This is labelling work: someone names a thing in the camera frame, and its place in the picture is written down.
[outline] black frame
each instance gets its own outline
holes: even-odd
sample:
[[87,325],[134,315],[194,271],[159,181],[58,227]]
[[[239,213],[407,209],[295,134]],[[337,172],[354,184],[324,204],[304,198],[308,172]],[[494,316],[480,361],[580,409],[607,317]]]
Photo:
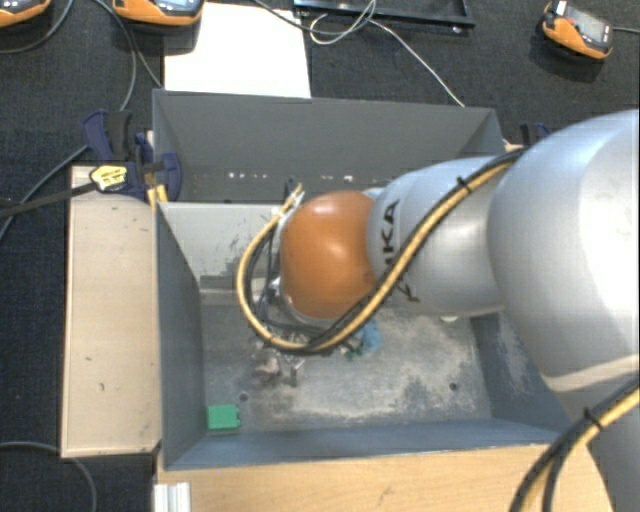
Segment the black frame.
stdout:
[[[446,25],[451,27],[472,29],[476,22],[471,16],[466,0],[459,0],[464,11],[464,16],[440,16],[418,14],[401,9],[376,8],[374,19],[390,21],[402,21],[406,23],[424,23],[429,25]],[[293,6],[297,13],[304,15],[313,11],[322,11],[334,15],[357,16],[362,13],[361,5],[353,5],[336,0],[293,0]]]

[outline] gray bin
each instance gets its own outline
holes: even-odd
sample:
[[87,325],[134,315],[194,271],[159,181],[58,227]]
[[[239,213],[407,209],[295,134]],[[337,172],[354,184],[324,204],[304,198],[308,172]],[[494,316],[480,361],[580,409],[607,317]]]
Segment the gray bin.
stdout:
[[[499,153],[492,110],[156,91],[154,137],[185,174],[156,216],[166,469],[546,443],[566,426],[504,315],[446,323],[385,306],[377,351],[309,358],[295,388],[252,377],[233,276],[284,180],[315,195]],[[241,426],[208,432],[207,406],[229,403]]]

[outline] bin floor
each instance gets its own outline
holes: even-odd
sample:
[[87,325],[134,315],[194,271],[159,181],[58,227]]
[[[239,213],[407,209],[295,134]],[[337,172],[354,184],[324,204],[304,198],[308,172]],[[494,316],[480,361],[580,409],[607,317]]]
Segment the bin floor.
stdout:
[[385,306],[377,350],[306,359],[297,387],[254,376],[255,335],[237,305],[201,294],[205,405],[236,404],[241,432],[296,431],[491,418],[469,322]]

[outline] beige panel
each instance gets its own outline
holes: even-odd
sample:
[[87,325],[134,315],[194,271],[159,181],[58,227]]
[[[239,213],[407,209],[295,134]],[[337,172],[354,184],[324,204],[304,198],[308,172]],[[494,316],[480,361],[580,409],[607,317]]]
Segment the beige panel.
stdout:
[[[74,168],[73,185],[88,168]],[[149,205],[97,192],[70,206],[63,456],[151,451],[160,439]]]
[[[191,483],[193,512],[507,511],[522,477],[546,446],[352,461],[158,472],[159,483]],[[568,461],[556,512],[610,512],[593,459]],[[529,509],[540,510],[540,499]]]

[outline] green cube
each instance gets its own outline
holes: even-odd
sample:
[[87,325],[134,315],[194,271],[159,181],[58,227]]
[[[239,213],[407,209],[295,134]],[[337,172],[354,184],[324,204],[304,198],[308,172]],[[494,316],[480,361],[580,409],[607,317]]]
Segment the green cube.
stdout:
[[207,407],[209,430],[229,430],[240,426],[238,406],[233,404]]

